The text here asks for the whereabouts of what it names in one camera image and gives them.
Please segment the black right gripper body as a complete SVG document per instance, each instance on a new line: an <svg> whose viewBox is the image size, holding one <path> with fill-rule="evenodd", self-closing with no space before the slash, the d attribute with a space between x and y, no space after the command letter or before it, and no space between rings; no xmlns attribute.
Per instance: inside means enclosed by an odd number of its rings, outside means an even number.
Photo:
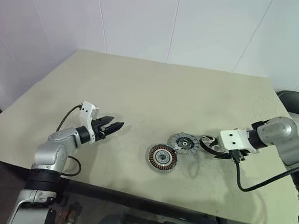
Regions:
<svg viewBox="0 0 299 224"><path fill-rule="evenodd" d="M229 154L233 161L245 161L245 156L248 155L247 150L229 150Z"/></svg>

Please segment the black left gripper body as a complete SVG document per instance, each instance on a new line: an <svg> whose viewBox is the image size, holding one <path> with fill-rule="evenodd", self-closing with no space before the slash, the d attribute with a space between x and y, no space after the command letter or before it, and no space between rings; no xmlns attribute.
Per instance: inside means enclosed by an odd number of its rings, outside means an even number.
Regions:
<svg viewBox="0 0 299 224"><path fill-rule="evenodd" d="M94 135L95 135L95 140L102 140L102 139L105 139L105 134L104 134L104 126L106 124L108 124L108 119L106 117L101 117L101 118L98 118L96 120L93 121L93 126L92 126L92 129L93 129L93 132L94 132Z"/></svg>

